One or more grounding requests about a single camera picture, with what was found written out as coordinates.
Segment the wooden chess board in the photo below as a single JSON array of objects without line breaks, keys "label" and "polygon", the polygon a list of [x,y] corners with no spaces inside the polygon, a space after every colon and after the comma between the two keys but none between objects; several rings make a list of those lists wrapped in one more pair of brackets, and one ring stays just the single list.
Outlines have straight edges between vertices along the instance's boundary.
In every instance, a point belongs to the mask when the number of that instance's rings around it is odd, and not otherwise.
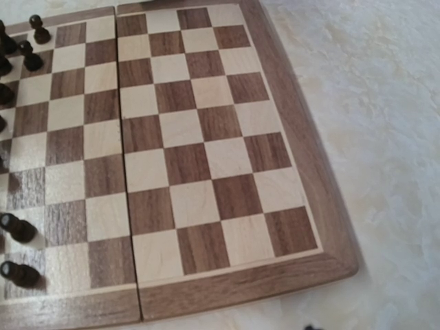
[{"label": "wooden chess board", "polygon": [[[358,271],[347,214],[259,1],[151,1],[5,25],[2,329],[153,321]],[[28,71],[18,43],[43,66]]]}]

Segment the dark chess pawn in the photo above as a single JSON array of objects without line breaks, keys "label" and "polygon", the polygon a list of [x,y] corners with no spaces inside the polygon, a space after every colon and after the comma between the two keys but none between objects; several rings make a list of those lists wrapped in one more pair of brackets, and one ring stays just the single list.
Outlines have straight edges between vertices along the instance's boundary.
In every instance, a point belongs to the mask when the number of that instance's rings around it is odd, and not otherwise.
[{"label": "dark chess pawn", "polygon": [[33,14],[29,18],[29,23],[34,30],[34,40],[37,44],[43,45],[50,42],[51,34],[46,28],[44,28],[43,21],[39,15]]},{"label": "dark chess pawn", "polygon": [[30,72],[35,72],[43,66],[42,58],[34,53],[34,49],[29,41],[21,41],[18,43],[20,54],[24,57],[23,64]]},{"label": "dark chess pawn", "polygon": [[1,276],[8,281],[12,281],[16,286],[24,288],[35,286],[41,277],[33,267],[12,261],[2,262]]},{"label": "dark chess pawn", "polygon": [[36,228],[31,223],[11,213],[1,215],[1,229],[19,243],[29,243],[36,235]]},{"label": "dark chess pawn", "polygon": [[13,69],[10,61],[3,55],[0,55],[0,76],[8,75]]}]

